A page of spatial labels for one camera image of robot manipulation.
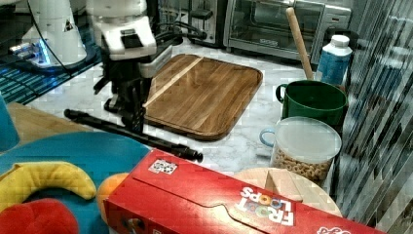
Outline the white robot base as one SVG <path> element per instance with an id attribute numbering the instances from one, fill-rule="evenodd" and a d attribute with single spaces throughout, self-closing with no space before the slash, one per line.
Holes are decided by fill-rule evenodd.
<path id="1" fill-rule="evenodd" d="M 11 48 L 20 59 L 40 68 L 65 67 L 87 57 L 70 0 L 27 0 L 33 26 Z"/>

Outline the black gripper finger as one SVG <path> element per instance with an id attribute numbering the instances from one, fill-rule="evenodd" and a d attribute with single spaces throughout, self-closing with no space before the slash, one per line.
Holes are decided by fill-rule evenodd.
<path id="1" fill-rule="evenodd" d="M 146 109 L 143 106 L 144 101 L 141 97 L 135 99 L 131 104 L 131 128 L 137 132 L 138 134 L 143 133 L 144 127 L 144 116 L 146 113 Z"/>

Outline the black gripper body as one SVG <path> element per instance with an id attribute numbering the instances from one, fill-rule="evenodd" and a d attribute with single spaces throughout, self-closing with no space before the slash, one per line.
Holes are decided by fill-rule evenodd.
<path id="1" fill-rule="evenodd" d="M 144 56 L 114 60 L 110 57 L 108 50 L 101 49 L 100 53 L 103 74 L 94 85 L 94 93 L 97 95 L 105 85 L 111 83 L 115 103 L 107 106 L 108 111 L 118 113 L 131 121 L 132 102 L 137 98 L 142 98 L 145 102 L 151 84 L 151 79 L 143 76 L 143 71 L 139 66 L 150 62 L 151 59 L 149 56 Z"/>

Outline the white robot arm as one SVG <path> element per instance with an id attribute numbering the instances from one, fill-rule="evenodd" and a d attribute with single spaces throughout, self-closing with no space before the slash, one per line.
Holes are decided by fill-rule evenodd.
<path id="1" fill-rule="evenodd" d="M 104 108 L 142 133 L 152 79 L 170 58 L 171 45 L 156 42 L 147 0 L 86 0 L 86 11 L 102 57 L 94 91 L 111 84 L 113 97 Z"/>

